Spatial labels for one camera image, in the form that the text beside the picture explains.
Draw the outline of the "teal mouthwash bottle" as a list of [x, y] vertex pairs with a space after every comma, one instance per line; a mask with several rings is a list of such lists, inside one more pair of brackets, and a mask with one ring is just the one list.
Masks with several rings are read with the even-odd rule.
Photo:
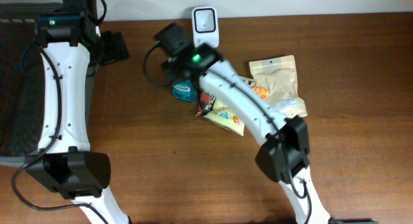
[[197, 98], [195, 88], [191, 81], [182, 81], [175, 84], [172, 93], [176, 99], [185, 102], [194, 102]]

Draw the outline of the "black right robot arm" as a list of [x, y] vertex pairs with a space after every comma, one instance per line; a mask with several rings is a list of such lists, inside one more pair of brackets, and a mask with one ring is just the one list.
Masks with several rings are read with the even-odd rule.
[[287, 117], [263, 101], [241, 80], [232, 65], [207, 43], [195, 46], [185, 31], [171, 23], [155, 36], [169, 58], [162, 64], [168, 80], [199, 80], [201, 90], [215, 95], [238, 116], [260, 146], [255, 161], [289, 199], [297, 223], [331, 223], [310, 174], [309, 137], [305, 121]]

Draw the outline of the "beige kraft paper pouch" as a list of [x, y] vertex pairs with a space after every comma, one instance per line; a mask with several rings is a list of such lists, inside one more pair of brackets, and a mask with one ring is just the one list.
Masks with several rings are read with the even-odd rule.
[[287, 117], [306, 117], [307, 109], [298, 95], [296, 62], [293, 55], [250, 61], [250, 73], [268, 90], [265, 101]]

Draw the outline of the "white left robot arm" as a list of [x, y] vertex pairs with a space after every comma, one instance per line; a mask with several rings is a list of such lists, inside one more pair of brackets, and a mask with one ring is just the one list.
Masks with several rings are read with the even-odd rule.
[[92, 152], [86, 131], [88, 69], [105, 50], [97, 0], [63, 0], [59, 10], [35, 23], [45, 75], [43, 130], [37, 152], [21, 167], [50, 192], [79, 207], [91, 223], [130, 223], [110, 190], [111, 166], [104, 153]]

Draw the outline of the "yellow snack chip bag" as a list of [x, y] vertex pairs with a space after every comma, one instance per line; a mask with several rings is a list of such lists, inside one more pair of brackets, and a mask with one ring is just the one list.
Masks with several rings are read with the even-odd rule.
[[244, 136], [245, 124], [243, 120], [220, 99], [214, 101], [212, 110], [205, 115], [205, 118], [216, 125]]

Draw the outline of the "small orange juice carton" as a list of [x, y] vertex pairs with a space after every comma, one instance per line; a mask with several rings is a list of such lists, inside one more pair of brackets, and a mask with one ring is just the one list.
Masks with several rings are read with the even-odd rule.
[[262, 100], [267, 100], [268, 95], [269, 95], [269, 91], [266, 88], [263, 87], [259, 87], [259, 86], [254, 86], [252, 88], [252, 91], [257, 94]]

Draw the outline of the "black red snack packet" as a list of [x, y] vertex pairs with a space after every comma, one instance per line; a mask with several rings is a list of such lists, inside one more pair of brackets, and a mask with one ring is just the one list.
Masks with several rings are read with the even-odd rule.
[[205, 116], [213, 108], [216, 100], [215, 95], [208, 92], [199, 93], [199, 110], [195, 113], [195, 116]]

